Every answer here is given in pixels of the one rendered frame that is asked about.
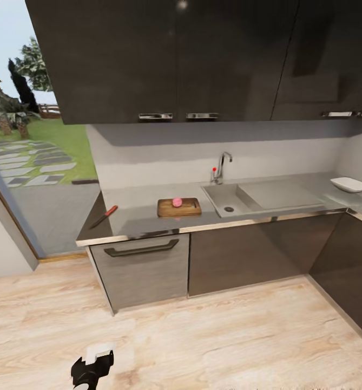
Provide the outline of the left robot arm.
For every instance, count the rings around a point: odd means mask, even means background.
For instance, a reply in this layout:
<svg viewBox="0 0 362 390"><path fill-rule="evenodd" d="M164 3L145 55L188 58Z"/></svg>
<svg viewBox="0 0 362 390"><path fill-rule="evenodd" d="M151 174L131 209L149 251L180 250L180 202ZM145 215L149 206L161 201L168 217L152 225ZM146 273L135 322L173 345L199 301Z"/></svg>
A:
<svg viewBox="0 0 362 390"><path fill-rule="evenodd" d="M71 367L75 386L73 390L96 390L99 378L108 375L110 367L114 365L114 348L114 341L87 348L86 361L82 361L80 357ZM97 357L97 354L109 351L109 355Z"/></svg>

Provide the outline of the cutting board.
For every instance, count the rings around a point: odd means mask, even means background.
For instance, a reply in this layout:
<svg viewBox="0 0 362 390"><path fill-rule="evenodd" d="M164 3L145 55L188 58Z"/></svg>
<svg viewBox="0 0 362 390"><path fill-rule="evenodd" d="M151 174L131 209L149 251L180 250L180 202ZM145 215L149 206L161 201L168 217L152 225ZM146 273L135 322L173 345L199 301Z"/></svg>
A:
<svg viewBox="0 0 362 390"><path fill-rule="evenodd" d="M183 198L180 207L174 207L172 201L173 199L158 200L158 217L201 215L202 211L197 198ZM195 204L196 208L192 208L192 204Z"/></svg>

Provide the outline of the bowl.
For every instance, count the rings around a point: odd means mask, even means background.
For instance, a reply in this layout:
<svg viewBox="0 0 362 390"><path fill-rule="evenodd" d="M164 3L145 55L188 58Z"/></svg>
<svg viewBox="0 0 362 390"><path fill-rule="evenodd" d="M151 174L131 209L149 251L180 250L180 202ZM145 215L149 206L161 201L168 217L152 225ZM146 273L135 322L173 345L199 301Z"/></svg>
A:
<svg viewBox="0 0 362 390"><path fill-rule="evenodd" d="M338 189L346 193L362 192L362 181L353 178L332 179L331 183Z"/></svg>

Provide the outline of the parer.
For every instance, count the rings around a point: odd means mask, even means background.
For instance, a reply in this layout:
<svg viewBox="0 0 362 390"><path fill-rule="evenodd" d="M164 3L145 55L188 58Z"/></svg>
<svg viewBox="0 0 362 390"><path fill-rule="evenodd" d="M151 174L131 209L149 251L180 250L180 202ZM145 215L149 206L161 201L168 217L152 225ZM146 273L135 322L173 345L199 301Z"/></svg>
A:
<svg viewBox="0 0 362 390"><path fill-rule="evenodd" d="M108 216L110 213L112 213L115 209L117 208L117 206L113 206L109 211L107 211L104 216L101 217L101 219L97 220L91 227L95 226L96 224L98 224L100 221L102 221L104 218L106 218L106 216ZM91 228L90 227L90 228Z"/></svg>

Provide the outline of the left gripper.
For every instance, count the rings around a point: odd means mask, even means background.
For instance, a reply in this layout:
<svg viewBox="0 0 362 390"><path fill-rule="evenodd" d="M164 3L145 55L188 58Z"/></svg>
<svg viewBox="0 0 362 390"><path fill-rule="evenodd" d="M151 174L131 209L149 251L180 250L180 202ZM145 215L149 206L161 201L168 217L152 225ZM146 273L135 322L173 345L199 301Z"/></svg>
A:
<svg viewBox="0 0 362 390"><path fill-rule="evenodd" d="M114 365L114 353L111 350L109 355L97 357L95 363L85 365L80 357L71 367L71 377L73 377L73 385L76 385L78 380L86 373L94 373L97 376L97 381L100 377L109 374L110 367Z"/></svg>

